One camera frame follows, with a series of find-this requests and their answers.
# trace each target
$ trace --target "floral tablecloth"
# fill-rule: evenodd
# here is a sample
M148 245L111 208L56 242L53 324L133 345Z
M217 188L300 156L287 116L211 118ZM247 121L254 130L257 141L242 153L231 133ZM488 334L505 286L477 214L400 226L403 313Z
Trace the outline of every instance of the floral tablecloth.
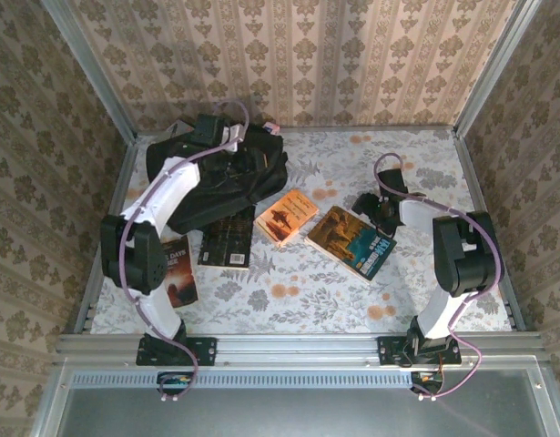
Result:
M304 243L304 236L330 209L350 209L363 192L376 190L372 165L395 151L405 160L410 191L472 210L450 131L358 131L284 133L289 180L281 193L262 201L256 214L292 188L301 189L320 213L285 247L277 249L254 230L249 271L198 266L201 233L188 234L199 301L177 312L194 334L333 333L405 331L426 305L436 281L433 243L420 231L399 228L397 246L371 284ZM145 152L154 137L137 142L139 153L125 205L148 184ZM177 236L170 229L163 240ZM457 330L510 330L498 290L475 302ZM106 279L92 333L140 333L142 321L121 289Z

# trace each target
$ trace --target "black bag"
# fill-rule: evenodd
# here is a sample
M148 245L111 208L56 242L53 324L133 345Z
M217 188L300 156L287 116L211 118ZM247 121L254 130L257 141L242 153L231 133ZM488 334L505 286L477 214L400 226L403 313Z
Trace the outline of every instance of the black bag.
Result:
M188 158L206 148L193 141L192 132L151 145L146 154L148 179L154 180L167 158ZM199 160L200 182L180 202L168 225L186 234L279 192L288 180L287 161L282 137L249 126L238 152Z

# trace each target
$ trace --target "book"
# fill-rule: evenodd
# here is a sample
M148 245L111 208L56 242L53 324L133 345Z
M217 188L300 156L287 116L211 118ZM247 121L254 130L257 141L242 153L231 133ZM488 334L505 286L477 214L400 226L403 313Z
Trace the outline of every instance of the book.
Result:
M190 263L190 245L187 236L164 244L167 256L167 275L164 283L173 308L189 305L199 299L197 285Z
M255 207L207 225L200 244L200 266L249 269Z
M317 212L316 205L293 189L257 217L255 224L276 246L283 246Z
M340 207L332 207L306 237L306 242L371 281L396 241Z

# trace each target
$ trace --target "table surface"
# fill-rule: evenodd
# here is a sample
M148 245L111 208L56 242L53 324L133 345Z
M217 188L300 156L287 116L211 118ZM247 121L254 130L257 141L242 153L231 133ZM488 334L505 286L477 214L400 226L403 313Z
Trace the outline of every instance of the table surface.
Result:
M177 309L193 334L403 332L425 307L435 288L433 242L422 232L399 228L397 246L373 281L356 278L341 264L304 242L305 235L333 206L350 210L363 192L376 191L374 161L394 151L405 160L410 192L473 210L449 130L319 131L283 133L289 179L277 195L261 201L260 214L292 188L319 207L319 214L283 248L254 229L249 271L197 265L201 241L191 231L193 273L199 301ZM156 137L141 137L125 207L148 185L146 149ZM167 229L163 241L178 234ZM499 290L473 303L457 330L510 330ZM91 333L141 333L143 322L120 288L105 279Z

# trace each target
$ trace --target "orange book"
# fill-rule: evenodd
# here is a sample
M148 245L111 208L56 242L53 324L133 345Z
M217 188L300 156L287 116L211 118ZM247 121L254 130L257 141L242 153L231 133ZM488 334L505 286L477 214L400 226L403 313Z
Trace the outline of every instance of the orange book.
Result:
M318 212L318 207L293 189L256 218L257 228L276 246L283 246Z

